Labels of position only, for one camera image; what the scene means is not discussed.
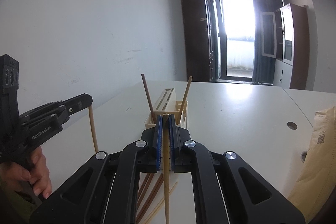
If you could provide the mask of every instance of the white wall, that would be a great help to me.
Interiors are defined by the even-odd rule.
[[[20,113],[81,93],[97,107],[141,73],[186,80],[181,0],[0,0],[0,41]]]
[[[307,5],[310,63],[307,90],[336,93],[336,0],[283,0]]]
[[[306,90],[313,90],[315,83],[317,58],[318,58],[318,34],[317,34],[314,4],[312,0],[283,0],[284,5],[287,5],[288,3],[293,3],[298,6],[307,5],[309,37],[310,37],[310,56],[309,56]]]
[[[314,90],[336,93],[336,0],[313,0],[318,33]]]

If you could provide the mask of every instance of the glass cabinet door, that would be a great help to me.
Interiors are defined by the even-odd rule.
[[[290,5],[281,8],[283,21],[283,61],[293,65],[294,26]]]
[[[260,13],[261,55],[277,57],[277,27],[275,13]]]

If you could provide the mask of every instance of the wooden cabinet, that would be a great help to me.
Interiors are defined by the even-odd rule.
[[[273,85],[304,90],[309,66],[307,9],[289,3],[275,11],[275,21],[277,60]]]
[[[215,74],[210,0],[182,0],[187,77],[212,81]]]

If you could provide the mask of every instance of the white plastic container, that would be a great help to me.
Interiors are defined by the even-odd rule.
[[[154,115],[163,115],[165,113],[174,114],[175,121],[178,127],[182,127],[188,129],[188,102],[186,101],[184,104],[184,108],[182,111],[182,116],[179,121],[177,121],[177,116],[179,115],[179,111],[181,108],[182,101],[176,100],[175,88],[167,88],[165,89],[160,97],[157,99],[154,105]],[[153,123],[152,116],[149,113],[146,121],[145,121],[146,129],[155,127]]]

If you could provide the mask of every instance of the wooden chopstick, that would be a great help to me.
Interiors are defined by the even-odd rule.
[[[169,224],[169,114],[163,114],[163,187],[165,198],[166,224]]]
[[[144,189],[143,189],[143,192],[141,193],[141,195],[139,196],[139,199],[138,199],[138,202],[137,202],[137,208],[139,208],[143,198],[145,197],[146,193],[147,193],[147,190],[148,190],[148,187],[150,186],[152,180],[153,180],[153,177],[154,177],[154,173],[151,173],[151,174],[148,174],[148,179],[146,181],[146,185],[144,185],[144,182],[142,183],[142,185],[144,185]]]
[[[97,143],[97,135],[96,135],[96,129],[95,129],[95,122],[93,120],[92,105],[89,106],[89,119],[90,119],[91,135],[92,135],[94,150],[95,150],[96,153],[98,153],[99,149],[98,149],[98,143]]]
[[[175,190],[177,186],[178,181],[175,182],[174,186],[170,189],[169,195]],[[150,224],[150,222],[153,220],[153,218],[157,215],[157,213],[161,210],[164,204],[164,197],[161,198],[160,202],[156,207],[151,211],[151,213],[146,217],[146,219],[142,222],[142,224]]]
[[[190,84],[191,84],[192,79],[193,79],[193,77],[190,76],[190,77],[189,77],[189,80],[188,80],[187,88],[185,89],[185,92],[184,92],[184,96],[183,96],[183,100],[182,100],[182,104],[181,104],[180,112],[178,113],[178,117],[177,117],[177,120],[176,120],[176,124],[179,124],[179,123],[180,123],[181,116],[182,116],[182,112],[183,112],[183,109],[184,109],[185,101],[186,101],[187,96],[188,96],[188,92],[189,92],[189,88],[190,88]]]
[[[139,188],[138,199],[139,199],[139,196],[141,195],[141,193],[142,193],[142,191],[143,191],[143,189],[145,187],[146,182],[148,181],[149,176],[150,176],[150,173],[147,173],[146,176],[145,176],[145,178],[144,178],[144,180],[143,180],[143,182],[142,182],[142,184],[141,184],[141,186],[140,186],[140,188]]]
[[[147,198],[145,204],[143,205],[142,209],[140,210],[139,214],[136,217],[136,223],[138,224],[140,222],[140,220],[143,218],[143,216],[145,215],[145,213],[147,212],[149,206],[152,204],[153,199],[155,198],[156,194],[158,193],[158,190],[160,189],[161,185],[163,183],[163,174],[161,174],[159,176],[159,178],[157,179],[154,188],[152,189],[149,197]]]
[[[145,92],[146,92],[146,96],[147,96],[147,101],[148,101],[148,104],[149,104],[149,109],[151,110],[151,116],[152,116],[152,119],[153,119],[153,123],[156,124],[156,118],[155,118],[155,115],[154,115],[154,109],[153,109],[151,97],[149,96],[149,90],[148,90],[148,86],[147,86],[145,75],[141,74],[141,77],[142,77],[143,87],[145,88]]]

